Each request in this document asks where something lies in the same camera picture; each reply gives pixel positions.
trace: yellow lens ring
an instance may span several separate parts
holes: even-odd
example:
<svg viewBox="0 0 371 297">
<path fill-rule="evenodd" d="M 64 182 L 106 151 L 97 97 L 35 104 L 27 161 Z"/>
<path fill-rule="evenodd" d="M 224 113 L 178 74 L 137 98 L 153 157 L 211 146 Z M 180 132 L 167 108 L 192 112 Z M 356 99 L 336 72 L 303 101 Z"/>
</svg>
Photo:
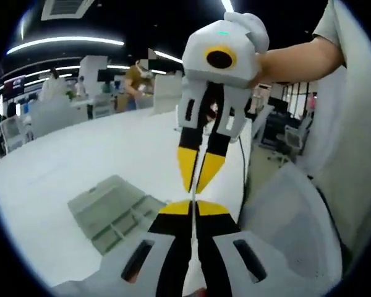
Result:
<svg viewBox="0 0 371 297">
<path fill-rule="evenodd" d="M 221 70 L 232 68 L 237 62 L 236 54 L 228 46 L 224 45 L 207 48 L 205 50 L 205 58 L 211 67 Z"/>
</svg>

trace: air vent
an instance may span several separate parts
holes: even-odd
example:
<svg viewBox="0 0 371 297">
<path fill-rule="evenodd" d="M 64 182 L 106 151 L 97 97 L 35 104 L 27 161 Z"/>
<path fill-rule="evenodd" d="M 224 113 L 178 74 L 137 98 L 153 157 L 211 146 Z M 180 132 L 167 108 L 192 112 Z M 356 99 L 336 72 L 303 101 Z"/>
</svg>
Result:
<svg viewBox="0 0 371 297">
<path fill-rule="evenodd" d="M 41 20 L 81 19 L 94 0 L 46 0 Z"/>
</svg>

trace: ceiling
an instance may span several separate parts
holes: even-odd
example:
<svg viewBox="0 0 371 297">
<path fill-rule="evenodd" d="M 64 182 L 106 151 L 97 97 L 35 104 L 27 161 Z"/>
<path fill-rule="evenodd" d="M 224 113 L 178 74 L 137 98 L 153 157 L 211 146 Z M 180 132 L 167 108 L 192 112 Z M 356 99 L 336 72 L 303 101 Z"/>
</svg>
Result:
<svg viewBox="0 0 371 297">
<path fill-rule="evenodd" d="M 47 0 L 67 9 L 82 0 Z M 83 36 L 123 41 L 124 46 L 90 42 L 46 43 L 22 49 L 4 57 L 2 72 L 9 79 L 50 67 L 78 65 L 88 54 L 109 56 L 110 64 L 131 65 L 147 48 L 182 56 L 189 35 L 223 17 L 221 0 L 113 1 L 84 0 L 92 4 L 80 19 L 41 20 L 46 4 L 37 1 L 12 37 L 13 46 L 49 37 Z M 326 0 L 231 0 L 236 12 L 259 16 L 270 36 L 270 48 L 283 48 L 311 40 Z M 181 64 L 159 58 L 155 69 L 181 69 Z"/>
</svg>

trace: computer monitor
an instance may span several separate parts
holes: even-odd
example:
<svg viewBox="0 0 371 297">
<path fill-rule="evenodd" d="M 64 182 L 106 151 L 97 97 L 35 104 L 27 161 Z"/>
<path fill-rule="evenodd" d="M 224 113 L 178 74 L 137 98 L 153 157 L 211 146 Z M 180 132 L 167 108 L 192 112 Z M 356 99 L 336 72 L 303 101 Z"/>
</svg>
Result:
<svg viewBox="0 0 371 297">
<path fill-rule="evenodd" d="M 274 106 L 275 111 L 280 112 L 287 112 L 287 108 L 289 106 L 288 102 L 273 97 L 269 97 L 268 104 Z"/>
<path fill-rule="evenodd" d="M 25 92 L 25 76 L 18 76 L 4 82 L 2 100 L 6 102 Z"/>
<path fill-rule="evenodd" d="M 98 71 L 98 82 L 112 82 L 114 74 L 109 69 L 100 69 Z"/>
</svg>

